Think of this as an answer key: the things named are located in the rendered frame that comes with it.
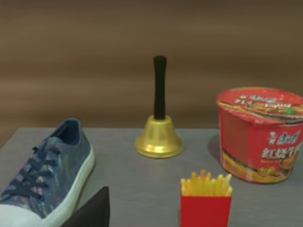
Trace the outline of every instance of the brown background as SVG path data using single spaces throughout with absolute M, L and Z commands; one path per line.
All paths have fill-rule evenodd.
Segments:
M 302 94 L 301 5 L 198 2 L 2 0 L 0 145 L 18 127 L 66 117 L 143 127 L 157 54 L 168 57 L 176 127 L 216 127 L 215 97 L 228 88 Z

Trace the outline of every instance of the white toe cap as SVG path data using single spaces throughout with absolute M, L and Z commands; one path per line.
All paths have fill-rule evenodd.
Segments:
M 12 205 L 0 205 L 1 227 L 45 227 L 43 220 L 30 210 Z

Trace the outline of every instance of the white shoe sole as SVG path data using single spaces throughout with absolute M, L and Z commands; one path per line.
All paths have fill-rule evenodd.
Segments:
M 70 191 L 56 209 L 43 219 L 42 227 L 60 227 L 72 215 L 85 181 L 95 164 L 95 155 L 91 147 L 88 157 L 83 162 Z

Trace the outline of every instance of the blue sneaker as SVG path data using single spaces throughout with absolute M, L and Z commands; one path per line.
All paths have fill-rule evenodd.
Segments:
M 95 156 L 80 122 L 65 120 L 0 196 L 1 227 L 59 227 L 73 213 Z

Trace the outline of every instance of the golden bell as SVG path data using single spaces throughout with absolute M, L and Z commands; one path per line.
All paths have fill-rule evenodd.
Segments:
M 169 116 L 164 120 L 155 120 L 150 116 L 143 133 L 137 138 L 135 148 L 140 154 L 153 158 L 166 158 L 178 155 L 184 148 L 184 143 L 174 129 Z

